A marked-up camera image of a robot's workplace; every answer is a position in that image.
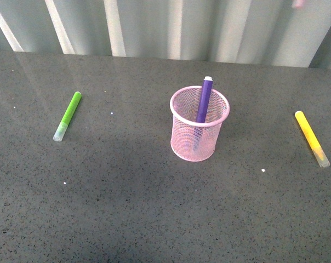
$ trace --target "table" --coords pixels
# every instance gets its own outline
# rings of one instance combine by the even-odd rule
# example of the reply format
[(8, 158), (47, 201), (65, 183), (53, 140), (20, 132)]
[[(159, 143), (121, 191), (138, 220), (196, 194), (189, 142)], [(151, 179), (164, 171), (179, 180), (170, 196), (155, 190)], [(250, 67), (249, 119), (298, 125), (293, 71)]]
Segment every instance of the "table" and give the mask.
[[(169, 100), (204, 76), (231, 112), (191, 163)], [(0, 52), (0, 262), (331, 262), (331, 165), (297, 110), (331, 163), (331, 70)]]

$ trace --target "marker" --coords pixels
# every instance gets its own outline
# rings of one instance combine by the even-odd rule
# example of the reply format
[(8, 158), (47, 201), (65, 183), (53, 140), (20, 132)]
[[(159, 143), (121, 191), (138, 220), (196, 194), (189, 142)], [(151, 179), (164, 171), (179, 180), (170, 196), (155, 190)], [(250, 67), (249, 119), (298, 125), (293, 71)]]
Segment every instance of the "marker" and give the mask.
[[(199, 104), (197, 110), (196, 122), (205, 123), (208, 111), (208, 104), (210, 99), (210, 94), (212, 92), (213, 79), (212, 77), (206, 76), (203, 80), (201, 96), (199, 97)], [(200, 128), (195, 128), (195, 144), (193, 146), (194, 150), (198, 149), (199, 141), (201, 140), (203, 130)]]
[(310, 127), (306, 116), (304, 116), (304, 113), (301, 111), (296, 111), (295, 117), (298, 121), (298, 124), (300, 125), (302, 132), (304, 133), (304, 136), (306, 137), (309, 146), (311, 147), (315, 158), (317, 158), (317, 161), (320, 165), (320, 167), (328, 167), (330, 166), (330, 162), (328, 158), (326, 157), (323, 149), (321, 148), (321, 145), (318, 141), (318, 139), (315, 137), (315, 134)]
[(81, 98), (82, 98), (82, 94), (80, 92), (74, 93), (73, 98), (72, 98), (71, 102), (69, 103), (68, 108), (66, 110), (66, 113), (63, 115), (62, 121), (60, 122), (60, 125), (58, 125), (58, 128), (57, 128), (56, 133), (53, 138), (54, 141), (62, 141), (63, 136), (66, 133), (68, 125), (71, 122), (73, 114), (76, 111), (76, 108), (77, 108)]

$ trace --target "pink mesh cup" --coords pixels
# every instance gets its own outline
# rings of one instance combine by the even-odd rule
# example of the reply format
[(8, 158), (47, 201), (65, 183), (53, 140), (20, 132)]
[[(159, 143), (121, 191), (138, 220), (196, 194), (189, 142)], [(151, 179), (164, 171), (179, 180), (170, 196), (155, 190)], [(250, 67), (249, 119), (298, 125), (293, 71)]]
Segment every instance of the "pink mesh cup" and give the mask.
[(170, 100), (173, 113), (170, 145), (176, 155), (190, 162), (203, 161), (213, 154), (221, 124), (230, 111), (227, 99), (212, 89), (206, 122), (196, 122), (201, 90), (201, 86), (182, 88)]

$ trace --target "yellow marker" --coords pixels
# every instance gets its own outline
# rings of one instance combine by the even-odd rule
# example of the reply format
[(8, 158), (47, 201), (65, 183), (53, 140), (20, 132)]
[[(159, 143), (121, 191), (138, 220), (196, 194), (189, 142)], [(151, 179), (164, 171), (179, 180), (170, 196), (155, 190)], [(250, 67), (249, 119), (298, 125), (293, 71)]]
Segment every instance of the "yellow marker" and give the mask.
[(306, 136), (306, 139), (312, 148), (312, 151), (315, 155), (315, 158), (317, 158), (317, 161), (320, 165), (320, 167), (328, 167), (330, 166), (330, 162), (328, 158), (326, 157), (323, 149), (320, 146), (320, 143), (318, 142), (318, 139), (315, 137), (315, 134), (310, 127), (306, 116), (304, 116), (303, 112), (296, 111), (295, 117), (298, 121), (298, 124), (301, 126), (302, 132), (304, 133), (304, 136)]

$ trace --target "purple marker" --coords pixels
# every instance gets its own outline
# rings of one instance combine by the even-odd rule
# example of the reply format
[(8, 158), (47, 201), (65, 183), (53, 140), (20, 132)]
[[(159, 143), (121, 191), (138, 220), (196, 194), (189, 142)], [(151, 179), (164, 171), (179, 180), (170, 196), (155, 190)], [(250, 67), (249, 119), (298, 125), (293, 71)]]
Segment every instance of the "purple marker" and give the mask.
[(206, 122), (207, 109), (210, 98), (210, 91), (212, 90), (213, 80), (206, 76), (203, 80), (201, 98), (199, 99), (196, 122)]

